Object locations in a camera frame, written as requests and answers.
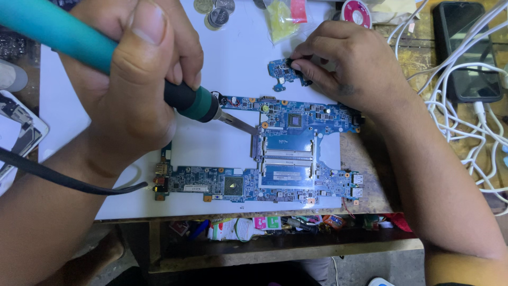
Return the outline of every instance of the small circuit board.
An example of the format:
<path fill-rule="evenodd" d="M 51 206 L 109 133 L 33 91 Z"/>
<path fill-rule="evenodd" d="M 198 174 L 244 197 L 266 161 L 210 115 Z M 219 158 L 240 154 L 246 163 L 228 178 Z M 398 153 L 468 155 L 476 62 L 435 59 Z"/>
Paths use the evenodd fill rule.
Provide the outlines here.
<path fill-rule="evenodd" d="M 258 135 L 250 157 L 256 169 L 217 166 L 171 166 L 171 144 L 162 149 L 156 167 L 155 199 L 171 192 L 202 193 L 203 201 L 228 200 L 319 204 L 320 197 L 338 196 L 355 205 L 363 196 L 363 175 L 335 170 L 320 161 L 320 144 L 334 132 L 360 132 L 359 111 L 342 104 L 313 104 L 274 97 L 226 97 L 213 92 L 223 109 L 260 112 Z"/>
<path fill-rule="evenodd" d="M 271 61 L 268 64 L 268 72 L 278 81 L 278 83 L 273 87 L 273 90 L 276 92 L 285 91 L 283 84 L 286 82 L 293 82 L 295 79 L 300 79 L 303 87 L 307 87 L 312 84 L 311 80 L 303 79 L 303 74 L 301 72 L 291 68 L 292 61 L 292 59 L 282 59 Z"/>

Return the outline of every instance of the black cable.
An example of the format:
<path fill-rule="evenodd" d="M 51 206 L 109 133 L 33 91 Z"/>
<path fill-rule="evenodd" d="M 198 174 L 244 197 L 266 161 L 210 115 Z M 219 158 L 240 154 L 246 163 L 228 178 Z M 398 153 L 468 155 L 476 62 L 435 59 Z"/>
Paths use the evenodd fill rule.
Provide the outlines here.
<path fill-rule="evenodd" d="M 73 179 L 71 177 L 67 177 L 54 171 L 46 166 L 41 164 L 32 162 L 26 158 L 23 158 L 15 153 L 9 152 L 4 148 L 0 147 L 0 161 L 5 162 L 5 164 L 12 165 L 18 167 L 19 169 L 40 177 L 44 180 L 50 181 L 60 186 L 68 187 L 71 189 L 75 189 L 78 191 L 82 191 L 89 194 L 98 194 L 98 195 L 116 195 L 116 194 L 125 194 L 130 193 L 135 190 L 144 188 L 148 186 L 148 183 L 143 182 L 134 186 L 130 186 L 123 189 L 107 189 L 101 188 L 97 186 L 93 186 L 87 184 L 85 182 L 81 182 L 79 180 Z"/>

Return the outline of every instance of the black phone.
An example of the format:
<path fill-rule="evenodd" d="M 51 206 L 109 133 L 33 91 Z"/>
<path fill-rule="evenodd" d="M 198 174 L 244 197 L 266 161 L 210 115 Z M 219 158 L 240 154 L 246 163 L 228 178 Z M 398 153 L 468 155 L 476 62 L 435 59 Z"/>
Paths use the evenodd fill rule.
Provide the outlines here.
<path fill-rule="evenodd" d="M 462 43 L 467 31 L 484 14 L 477 2 L 441 2 L 432 11 L 437 63 L 444 62 Z M 480 34 L 488 31 L 485 26 Z M 455 66 L 481 62 L 495 66 L 489 37 L 479 40 L 458 57 Z M 479 66 L 459 68 L 448 77 L 447 98 L 453 103 L 494 102 L 503 97 L 499 74 Z"/>

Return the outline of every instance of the coin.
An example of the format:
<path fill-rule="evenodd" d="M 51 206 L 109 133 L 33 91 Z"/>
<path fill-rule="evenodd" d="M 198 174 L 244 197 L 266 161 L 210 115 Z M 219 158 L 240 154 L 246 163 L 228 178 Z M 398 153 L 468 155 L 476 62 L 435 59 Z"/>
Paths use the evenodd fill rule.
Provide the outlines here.
<path fill-rule="evenodd" d="M 211 30 L 211 31 L 219 31 L 219 30 L 220 30 L 220 27 L 218 27 L 218 28 L 213 27 L 213 26 L 210 24 L 210 21 L 208 20 L 208 16 L 209 16 L 209 14 L 205 16 L 205 27 L 207 27 L 207 28 L 208 28 L 209 30 Z"/>
<path fill-rule="evenodd" d="M 194 0 L 194 9 L 200 14 L 208 14 L 213 9 L 212 0 Z"/>
<path fill-rule="evenodd" d="M 231 15 L 235 11 L 235 2 L 233 0 L 216 0 L 215 7 L 224 8 Z"/>
<path fill-rule="evenodd" d="M 263 0 L 254 0 L 254 4 L 256 5 L 256 7 L 258 7 L 259 9 L 263 9 L 265 10 L 266 9 L 266 5 L 265 3 L 263 2 Z"/>
<path fill-rule="evenodd" d="M 229 20 L 228 11 L 224 8 L 215 8 L 208 14 L 208 22 L 212 27 L 220 28 Z"/>

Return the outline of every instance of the plastic bag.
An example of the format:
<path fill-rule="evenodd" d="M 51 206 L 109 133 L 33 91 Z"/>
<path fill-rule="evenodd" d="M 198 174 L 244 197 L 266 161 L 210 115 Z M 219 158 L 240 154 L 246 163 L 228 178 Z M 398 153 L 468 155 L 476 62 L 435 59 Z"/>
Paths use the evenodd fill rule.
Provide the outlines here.
<path fill-rule="evenodd" d="M 270 14 L 270 35 L 274 45 L 315 28 L 306 0 L 263 0 Z"/>

